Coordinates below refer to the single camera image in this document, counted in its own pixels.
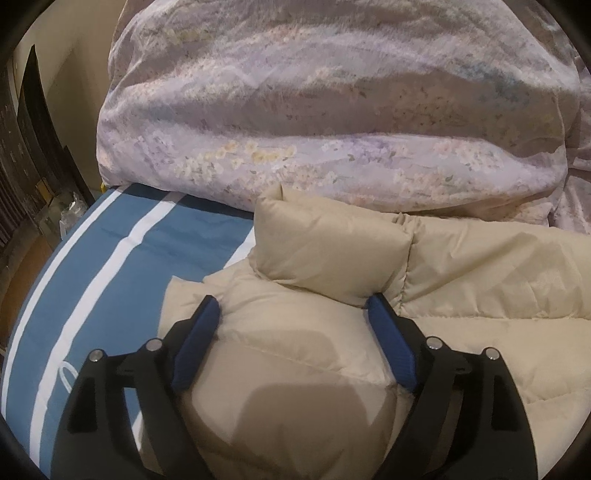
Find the beige puffer jacket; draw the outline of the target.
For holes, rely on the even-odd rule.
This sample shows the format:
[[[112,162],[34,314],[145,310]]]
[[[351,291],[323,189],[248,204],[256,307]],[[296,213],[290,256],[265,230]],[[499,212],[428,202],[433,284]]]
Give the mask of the beige puffer jacket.
[[[383,214],[274,187],[246,259],[172,278],[159,332],[221,305],[204,367],[180,396],[218,479],[368,479],[412,398],[363,307],[380,292],[450,347],[503,355],[541,474],[590,412],[590,239],[522,223]]]

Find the blue white striped bedsheet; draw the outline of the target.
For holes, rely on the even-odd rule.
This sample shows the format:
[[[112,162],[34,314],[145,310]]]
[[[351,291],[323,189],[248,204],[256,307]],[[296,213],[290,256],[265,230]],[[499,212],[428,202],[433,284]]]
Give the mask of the blue white striped bedsheet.
[[[173,277],[199,281],[245,258],[252,215],[133,184],[99,198],[43,267],[11,333],[1,412],[43,473],[88,353],[118,355],[156,336]]]

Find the dark bedside cabinet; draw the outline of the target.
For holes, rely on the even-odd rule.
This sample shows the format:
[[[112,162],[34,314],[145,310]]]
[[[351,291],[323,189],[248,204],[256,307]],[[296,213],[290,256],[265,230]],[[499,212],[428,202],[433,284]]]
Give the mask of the dark bedside cabinet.
[[[58,139],[31,48],[19,87],[1,72],[1,350],[37,275],[60,242],[69,204],[94,197]]]

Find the lilac floral duvet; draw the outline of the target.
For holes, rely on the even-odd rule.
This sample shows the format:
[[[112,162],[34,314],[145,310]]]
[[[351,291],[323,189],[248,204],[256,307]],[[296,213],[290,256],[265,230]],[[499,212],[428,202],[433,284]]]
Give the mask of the lilac floral duvet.
[[[590,73],[536,1],[129,1],[108,70],[109,186],[590,230]]]

